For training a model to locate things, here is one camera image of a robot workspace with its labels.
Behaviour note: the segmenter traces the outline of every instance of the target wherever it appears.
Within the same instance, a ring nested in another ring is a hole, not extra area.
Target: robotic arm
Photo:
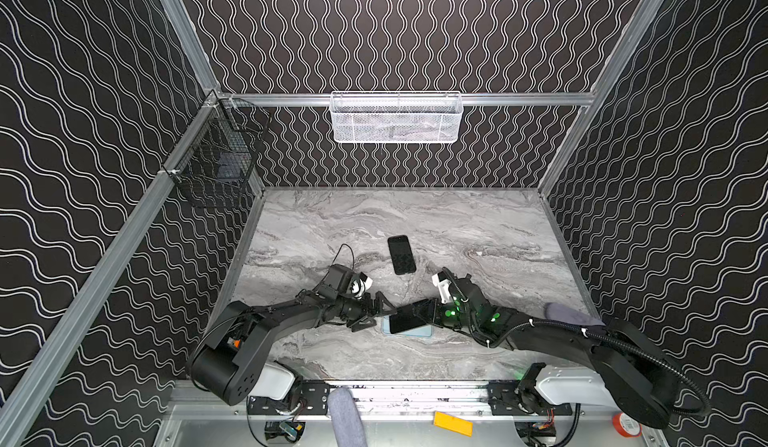
[[[231,303],[190,356],[188,372],[193,382],[235,405],[256,384],[277,339],[326,323],[346,325],[356,332],[375,326],[376,317],[396,314],[462,333],[489,348],[534,350],[589,367],[600,375],[623,412],[650,427],[667,427],[673,413],[705,415],[710,409],[705,392],[674,360],[623,320],[582,327],[532,317],[492,305],[471,276],[457,279],[446,268],[433,282],[440,299],[424,299],[396,310],[381,293],[371,298],[365,274],[334,264],[317,287],[289,302],[267,307]],[[699,409],[674,407],[681,383],[700,397]]]

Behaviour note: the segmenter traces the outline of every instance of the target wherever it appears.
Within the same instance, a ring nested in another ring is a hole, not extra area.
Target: black and white wallpaper
[[[203,98],[159,0],[0,0],[0,405]]]
[[[195,209],[172,193],[24,445],[153,444],[248,211]]]
[[[267,186],[536,188],[577,112],[467,107],[453,144],[338,144],[327,108],[280,108],[256,169]]]
[[[222,89],[588,91],[639,0],[184,0]]]
[[[549,199],[598,310],[712,398],[673,447],[768,445],[767,31],[768,0],[666,0]]]

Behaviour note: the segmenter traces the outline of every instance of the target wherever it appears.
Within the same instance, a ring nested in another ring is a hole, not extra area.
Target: black smartphone
[[[389,333],[405,332],[425,325],[427,322],[412,313],[405,313],[401,309],[397,309],[396,314],[389,316]]]
[[[395,273],[402,275],[404,273],[414,273],[416,271],[416,260],[413,260],[413,252],[407,235],[398,235],[389,237],[389,256],[392,258],[392,266],[395,267]]]

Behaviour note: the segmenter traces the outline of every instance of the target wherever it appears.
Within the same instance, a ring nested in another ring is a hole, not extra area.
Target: black wire basket
[[[184,155],[180,169],[169,173],[190,205],[248,207],[255,194],[249,179],[270,118],[267,110],[243,100],[219,103]]]

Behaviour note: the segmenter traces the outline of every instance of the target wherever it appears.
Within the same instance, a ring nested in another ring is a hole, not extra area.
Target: white mesh basket
[[[452,144],[464,106],[458,92],[333,92],[330,113],[342,144]]]

